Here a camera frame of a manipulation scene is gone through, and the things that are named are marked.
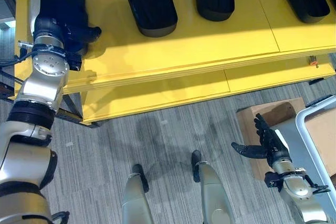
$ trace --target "robotic hand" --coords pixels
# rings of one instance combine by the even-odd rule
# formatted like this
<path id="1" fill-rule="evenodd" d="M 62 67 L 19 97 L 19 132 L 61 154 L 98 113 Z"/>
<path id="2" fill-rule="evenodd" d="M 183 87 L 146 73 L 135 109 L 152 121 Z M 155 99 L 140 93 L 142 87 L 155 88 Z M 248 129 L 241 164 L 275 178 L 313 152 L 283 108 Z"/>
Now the robotic hand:
<path id="1" fill-rule="evenodd" d="M 265 183 L 267 187 L 278 188 L 296 223 L 326 222 L 327 217 L 313 195 L 329 192 L 328 186 L 314 184 L 304 168 L 294 168 L 288 149 L 260 114 L 256 115 L 254 121 L 261 145 L 240 145 L 233 142 L 231 146 L 244 157 L 267 160 L 275 173 L 267 172 Z"/>
<path id="2" fill-rule="evenodd" d="M 85 0 L 40 0 L 37 6 L 31 17 L 34 44 L 19 42 L 18 62 L 32 56 L 33 72 L 0 125 L 0 224 L 67 222 L 69 213 L 52 216 L 40 192 L 57 165 L 56 153 L 47 148 L 50 129 L 69 70 L 80 70 L 87 44 L 101 34 L 99 27 L 88 27 Z"/>

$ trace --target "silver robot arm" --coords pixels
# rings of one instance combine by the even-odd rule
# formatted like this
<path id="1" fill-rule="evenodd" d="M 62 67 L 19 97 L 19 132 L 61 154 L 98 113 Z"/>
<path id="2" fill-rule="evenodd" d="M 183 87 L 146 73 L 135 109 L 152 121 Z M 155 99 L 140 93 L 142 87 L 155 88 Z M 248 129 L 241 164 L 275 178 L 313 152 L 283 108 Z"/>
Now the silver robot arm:
<path id="1" fill-rule="evenodd" d="M 48 46 L 60 46 L 50 38 Z M 66 60 L 36 52 L 33 73 L 22 85 L 7 122 L 0 125 L 0 223 L 52 222 L 40 190 L 52 179 L 57 155 L 47 145 L 67 82 Z"/>
<path id="2" fill-rule="evenodd" d="M 30 4 L 34 44 L 19 41 L 22 55 L 16 62 L 32 56 L 33 71 L 0 125 L 0 224 L 51 224 L 56 219 L 65 224 L 69 213 L 51 215 L 40 192 L 52 181 L 57 165 L 56 153 L 47 147 L 50 129 L 69 70 L 80 70 L 88 43 L 99 38 L 101 29 L 87 26 L 85 0 Z"/>
<path id="3" fill-rule="evenodd" d="M 296 169 L 288 149 L 276 132 L 269 128 L 260 114 L 256 117 L 261 145 L 239 145 L 233 142 L 232 147 L 242 156 L 267 159 L 268 165 L 275 172 L 265 174 L 265 183 L 268 187 L 278 188 L 297 224 L 327 222 L 327 216 L 314 194 L 329 192 L 328 186 L 314 184 L 304 168 Z"/>

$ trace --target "metal frame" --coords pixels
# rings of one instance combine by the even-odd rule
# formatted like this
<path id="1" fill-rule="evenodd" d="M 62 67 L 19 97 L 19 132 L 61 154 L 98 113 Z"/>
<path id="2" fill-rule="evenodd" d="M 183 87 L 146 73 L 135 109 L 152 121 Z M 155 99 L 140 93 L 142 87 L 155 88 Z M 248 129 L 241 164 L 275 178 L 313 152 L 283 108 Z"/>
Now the metal frame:
<path id="1" fill-rule="evenodd" d="M 13 103 L 14 101 L 9 99 L 9 97 L 13 97 L 13 96 L 14 96 L 14 88 L 0 82 L 0 100 Z M 73 100 L 71 99 L 71 97 L 68 94 L 65 94 L 65 95 L 63 95 L 63 99 L 64 99 L 66 105 L 69 107 L 70 111 L 59 108 L 59 110 L 56 114 L 57 118 L 68 121 L 68 122 L 71 122 L 71 123 L 75 123 L 75 124 L 78 124 L 78 125 L 82 125 L 82 126 L 85 126 L 85 127 L 89 127 L 89 128 L 99 127 L 97 122 L 93 122 L 93 123 L 91 123 L 91 125 L 82 124 L 81 122 L 83 121 L 83 117 L 79 113 L 79 110 L 77 109 L 77 107 L 76 107 L 75 103 L 73 102 Z"/>

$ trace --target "yellow shelf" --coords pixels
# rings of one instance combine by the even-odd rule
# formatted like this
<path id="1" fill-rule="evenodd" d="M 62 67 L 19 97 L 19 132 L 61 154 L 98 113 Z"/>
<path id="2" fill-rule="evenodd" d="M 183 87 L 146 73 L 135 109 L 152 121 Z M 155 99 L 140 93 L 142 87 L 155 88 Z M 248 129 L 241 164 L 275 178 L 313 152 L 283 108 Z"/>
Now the yellow shelf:
<path id="1" fill-rule="evenodd" d="M 328 56 L 318 60 L 319 68 L 308 65 L 306 58 L 299 58 L 83 92 L 83 121 L 105 120 L 335 74 Z"/>
<path id="2" fill-rule="evenodd" d="M 229 92 L 224 71 L 82 92 L 84 122 L 211 99 Z"/>
<path id="3" fill-rule="evenodd" d="M 29 1 L 17 0 L 16 40 L 31 40 Z M 236 0 L 234 13 L 221 23 L 203 19 L 195 0 L 174 4 L 179 16 L 176 30 L 163 38 L 148 38 L 138 31 L 128 0 L 87 0 L 89 23 L 103 32 L 90 45 L 82 70 L 70 73 L 65 92 L 126 84 L 133 78 L 153 80 L 161 74 L 165 75 L 161 79 L 176 77 L 175 72 L 181 75 L 181 71 L 193 74 L 193 69 L 226 60 L 279 51 L 259 0 Z M 15 67 L 16 76 L 25 79 L 30 69 L 27 60 Z"/>
<path id="4" fill-rule="evenodd" d="M 336 45 L 336 12 L 327 0 L 330 14 L 315 24 L 301 22 L 287 0 L 260 0 L 281 52 Z"/>

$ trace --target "black cable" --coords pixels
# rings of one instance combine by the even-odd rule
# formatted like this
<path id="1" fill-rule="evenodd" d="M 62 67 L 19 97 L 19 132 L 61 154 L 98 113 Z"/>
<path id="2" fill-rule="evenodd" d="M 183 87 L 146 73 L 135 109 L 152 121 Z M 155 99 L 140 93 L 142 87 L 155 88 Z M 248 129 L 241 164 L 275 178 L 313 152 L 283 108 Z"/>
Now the black cable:
<path id="1" fill-rule="evenodd" d="M 6 77 L 7 79 L 9 79 L 9 80 L 13 80 L 13 81 L 15 81 L 16 83 L 19 83 L 19 84 L 23 84 L 23 80 L 21 80 L 21 79 L 19 79 L 19 78 L 17 78 L 17 77 L 15 77 L 15 76 L 12 76 L 11 74 L 9 74 L 9 73 L 6 73 L 4 70 L 2 70 L 1 68 L 0 68 L 0 74 L 2 75 L 2 76 L 4 76 L 4 77 Z"/>
<path id="2" fill-rule="evenodd" d="M 51 218 L 52 218 L 53 221 L 61 219 L 60 224 L 67 224 L 68 220 L 69 220 L 69 215 L 70 215 L 70 213 L 68 211 L 66 211 L 66 212 L 63 211 L 63 212 L 57 212 L 57 213 L 53 214 L 51 216 Z"/>
<path id="3" fill-rule="evenodd" d="M 13 66 L 17 63 L 20 63 L 24 60 L 26 60 L 29 56 L 36 54 L 37 52 L 29 52 L 27 53 L 27 49 L 26 48 L 21 48 L 20 49 L 20 57 L 16 57 L 16 59 L 13 60 L 0 60 L 0 68 L 4 68 L 4 67 L 9 67 L 9 66 Z"/>

